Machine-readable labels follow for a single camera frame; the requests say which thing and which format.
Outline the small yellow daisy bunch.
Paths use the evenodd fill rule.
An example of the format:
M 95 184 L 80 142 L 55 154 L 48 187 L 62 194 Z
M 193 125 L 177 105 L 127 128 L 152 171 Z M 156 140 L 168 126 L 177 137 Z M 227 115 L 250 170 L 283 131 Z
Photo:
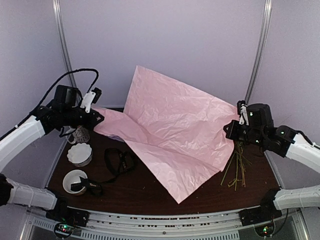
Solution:
M 227 187 L 233 188 L 234 191 L 236 191 L 239 187 L 247 187 L 246 165 L 250 167 L 252 163 L 244 156 L 244 146 L 245 145 L 242 142 L 234 142 L 234 149 L 223 170 L 223 177 L 220 181 L 220 186 L 223 186 L 224 183 L 226 183 Z M 227 174 L 232 164 L 235 165 L 234 178 L 230 181 L 226 181 Z

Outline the purple pink wrapping paper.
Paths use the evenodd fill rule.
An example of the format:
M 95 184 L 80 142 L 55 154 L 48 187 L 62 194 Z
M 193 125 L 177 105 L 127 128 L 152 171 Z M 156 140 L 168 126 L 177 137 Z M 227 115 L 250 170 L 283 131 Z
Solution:
M 122 139 L 177 203 L 222 172 L 234 150 L 224 126 L 235 106 L 137 66 L 123 112 L 99 107 L 94 131 Z

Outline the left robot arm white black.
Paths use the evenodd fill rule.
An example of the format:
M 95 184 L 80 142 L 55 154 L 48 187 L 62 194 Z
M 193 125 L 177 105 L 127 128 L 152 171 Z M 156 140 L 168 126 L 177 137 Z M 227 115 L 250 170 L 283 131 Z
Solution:
M 90 90 L 76 104 L 79 93 L 77 88 L 59 85 L 53 100 L 47 105 L 37 106 L 21 125 L 3 137 L 0 140 L 0 169 L 4 170 L 17 155 L 53 130 L 62 131 L 64 127 L 79 126 L 93 130 L 101 123 L 104 117 L 92 109 L 92 105 L 98 101 L 102 91 L 98 88 Z M 72 218 L 71 209 L 57 201 L 56 195 L 47 189 L 16 182 L 3 174 L 0 176 L 2 206 L 16 204 L 43 208 L 51 210 L 61 222 L 69 221 Z

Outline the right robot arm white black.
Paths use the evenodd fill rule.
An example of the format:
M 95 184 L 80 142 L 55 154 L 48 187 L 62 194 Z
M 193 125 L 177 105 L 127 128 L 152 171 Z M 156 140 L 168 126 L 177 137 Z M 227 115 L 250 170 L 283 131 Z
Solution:
M 320 147 L 301 131 L 287 125 L 274 126 L 269 105 L 247 105 L 237 102 L 239 120 L 232 120 L 223 130 L 227 139 L 245 145 L 258 146 L 282 158 L 297 161 L 310 169 L 320 171 Z M 276 210 L 320 206 L 319 185 L 297 189 L 270 190 L 256 210 L 259 220 L 268 220 Z

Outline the patterned white mug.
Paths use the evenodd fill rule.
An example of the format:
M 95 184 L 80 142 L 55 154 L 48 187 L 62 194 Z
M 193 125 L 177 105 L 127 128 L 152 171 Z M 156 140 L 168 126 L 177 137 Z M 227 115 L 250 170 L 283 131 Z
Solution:
M 86 128 L 79 126 L 77 128 L 70 128 L 66 132 L 65 138 L 71 145 L 88 143 L 90 140 L 90 134 Z

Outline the white scalloped bowl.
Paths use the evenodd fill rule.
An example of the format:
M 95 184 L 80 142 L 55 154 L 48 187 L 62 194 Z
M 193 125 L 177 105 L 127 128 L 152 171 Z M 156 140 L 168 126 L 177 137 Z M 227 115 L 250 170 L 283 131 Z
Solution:
M 87 143 L 78 143 L 67 152 L 68 161 L 76 167 L 87 166 L 93 158 L 93 150 Z

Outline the black printed ribbon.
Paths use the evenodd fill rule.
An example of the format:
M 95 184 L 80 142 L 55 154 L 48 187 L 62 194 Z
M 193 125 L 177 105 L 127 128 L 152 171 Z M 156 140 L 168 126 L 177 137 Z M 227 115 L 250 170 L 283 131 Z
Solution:
M 104 163 L 112 177 L 104 181 L 94 181 L 89 178 L 82 179 L 81 182 L 93 196 L 103 195 L 103 184 L 114 183 L 117 178 L 136 168 L 138 157 L 130 151 L 122 151 L 118 148 L 107 148 L 104 151 Z

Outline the white round bowl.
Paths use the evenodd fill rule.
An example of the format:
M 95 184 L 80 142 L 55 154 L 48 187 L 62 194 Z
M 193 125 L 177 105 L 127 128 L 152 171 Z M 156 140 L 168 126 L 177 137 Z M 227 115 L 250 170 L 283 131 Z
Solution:
M 63 189 L 71 195 L 79 196 L 86 192 L 87 188 L 81 182 L 82 179 L 87 179 L 87 174 L 79 169 L 69 171 L 63 178 Z

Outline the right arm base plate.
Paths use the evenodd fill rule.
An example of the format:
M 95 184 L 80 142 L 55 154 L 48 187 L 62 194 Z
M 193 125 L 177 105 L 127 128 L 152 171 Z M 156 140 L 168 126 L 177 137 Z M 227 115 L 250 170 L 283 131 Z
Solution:
M 246 208 L 239 212 L 239 218 L 242 226 L 249 226 L 268 222 L 282 216 L 281 210 L 269 209 L 258 206 L 255 208 Z

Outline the aluminium front rail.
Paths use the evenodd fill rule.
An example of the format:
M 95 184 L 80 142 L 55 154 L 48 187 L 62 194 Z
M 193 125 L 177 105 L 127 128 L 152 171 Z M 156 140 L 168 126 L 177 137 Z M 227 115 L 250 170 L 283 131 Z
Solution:
M 242 226 L 239 210 L 184 215 L 89 211 L 86 227 L 68 240 L 309 240 L 302 211 L 284 210 L 271 221 Z

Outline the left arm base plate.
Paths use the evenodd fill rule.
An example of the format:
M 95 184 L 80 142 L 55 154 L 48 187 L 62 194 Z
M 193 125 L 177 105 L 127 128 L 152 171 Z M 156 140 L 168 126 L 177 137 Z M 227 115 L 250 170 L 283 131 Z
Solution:
M 74 227 L 86 227 L 89 220 L 90 213 L 85 210 L 75 208 L 67 208 L 65 212 L 58 212 L 57 210 L 48 210 L 45 217 L 61 222 Z

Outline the left aluminium corner post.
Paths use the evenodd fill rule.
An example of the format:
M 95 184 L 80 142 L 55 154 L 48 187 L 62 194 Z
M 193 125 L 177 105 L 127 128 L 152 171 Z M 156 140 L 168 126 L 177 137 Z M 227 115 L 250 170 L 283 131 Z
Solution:
M 53 14 L 57 26 L 58 37 L 60 41 L 61 51 L 62 51 L 62 60 L 67 72 L 72 70 L 72 64 L 69 56 L 67 40 L 64 31 L 63 17 L 61 11 L 61 4 L 59 0 L 52 0 Z

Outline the aluminium corner post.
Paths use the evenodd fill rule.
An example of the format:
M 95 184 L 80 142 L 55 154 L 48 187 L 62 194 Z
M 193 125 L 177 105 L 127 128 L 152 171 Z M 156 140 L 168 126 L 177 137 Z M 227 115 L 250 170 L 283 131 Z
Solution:
M 61 4 L 59 0 L 52 0 L 53 14 L 57 26 L 58 37 L 60 41 L 61 51 L 62 51 L 62 60 L 67 72 L 72 70 L 72 64 L 69 56 L 67 40 L 64 31 L 63 17 L 61 11 Z
M 262 21 L 261 21 L 258 45 L 257 45 L 257 49 L 256 49 L 256 54 L 255 54 L 255 58 L 254 58 L 254 63 L 253 63 L 248 87 L 247 87 L 246 94 L 245 94 L 245 99 L 244 99 L 246 103 L 249 103 L 252 98 L 253 91 L 255 88 L 255 83 L 258 78 L 259 69 L 260 69 L 260 65 L 262 63 L 263 53 L 264 53 L 264 49 L 266 46 L 268 33 L 269 33 L 269 29 L 270 29 L 270 22 L 271 22 L 271 18 L 272 18 L 272 6 L 273 6 L 272 0 L 265 0 L 264 1 L 264 10 L 263 10 L 263 16 L 262 16 Z

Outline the right aluminium corner post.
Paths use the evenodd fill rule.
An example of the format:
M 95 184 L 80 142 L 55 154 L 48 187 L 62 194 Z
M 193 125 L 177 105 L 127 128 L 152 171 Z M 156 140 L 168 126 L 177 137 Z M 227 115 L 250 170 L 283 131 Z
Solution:
M 269 29 L 270 29 L 270 22 L 271 22 L 271 18 L 272 18 L 272 6 L 273 6 L 272 0 L 265 0 L 264 1 L 264 10 L 263 10 L 263 16 L 262 16 L 262 21 L 261 21 L 258 45 L 257 45 L 257 49 L 256 49 L 256 54 L 255 54 L 255 58 L 254 58 L 254 63 L 253 63 L 248 87 L 247 87 L 246 94 L 245 94 L 245 99 L 244 99 L 246 103 L 249 103 L 252 98 L 253 91 L 255 88 L 255 83 L 258 78 L 259 69 L 260 69 L 260 65 L 262 63 L 263 53 L 264 53 L 264 49 L 266 46 L 268 33 L 269 33 Z

